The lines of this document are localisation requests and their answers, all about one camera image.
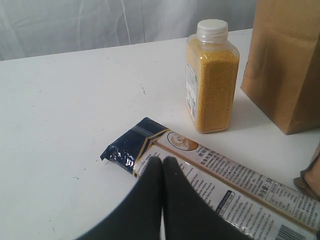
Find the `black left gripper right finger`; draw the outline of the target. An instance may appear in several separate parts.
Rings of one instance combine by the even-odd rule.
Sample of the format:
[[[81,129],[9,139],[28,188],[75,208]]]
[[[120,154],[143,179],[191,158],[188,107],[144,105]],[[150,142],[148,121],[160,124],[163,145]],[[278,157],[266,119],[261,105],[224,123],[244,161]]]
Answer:
[[[205,203],[188,182],[176,158],[166,157],[162,169],[162,208],[167,240],[249,239]]]

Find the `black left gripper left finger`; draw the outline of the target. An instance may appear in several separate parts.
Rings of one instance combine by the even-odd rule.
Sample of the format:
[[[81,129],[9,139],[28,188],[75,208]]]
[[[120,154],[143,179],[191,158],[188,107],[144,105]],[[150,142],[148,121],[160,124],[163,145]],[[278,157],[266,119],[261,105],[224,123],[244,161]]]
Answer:
[[[159,240],[162,217],[163,168],[149,158],[141,177],[125,199],[79,240]]]

